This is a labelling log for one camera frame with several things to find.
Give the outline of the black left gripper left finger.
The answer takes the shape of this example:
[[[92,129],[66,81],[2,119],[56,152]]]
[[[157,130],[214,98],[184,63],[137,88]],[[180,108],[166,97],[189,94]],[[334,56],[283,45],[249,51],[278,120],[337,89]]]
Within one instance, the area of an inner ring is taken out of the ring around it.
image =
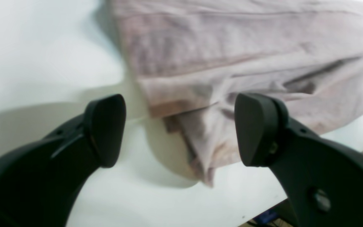
[[[115,165],[126,122],[120,94],[89,102],[85,112],[44,138],[0,157],[0,227],[65,227],[83,185]]]

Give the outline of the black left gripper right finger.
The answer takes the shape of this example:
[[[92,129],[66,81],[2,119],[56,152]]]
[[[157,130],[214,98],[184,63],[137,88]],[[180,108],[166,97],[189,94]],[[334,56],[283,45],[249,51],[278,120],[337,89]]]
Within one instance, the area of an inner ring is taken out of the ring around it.
[[[238,94],[234,119],[241,161],[273,172],[298,226],[363,227],[363,153],[321,138],[261,94]]]

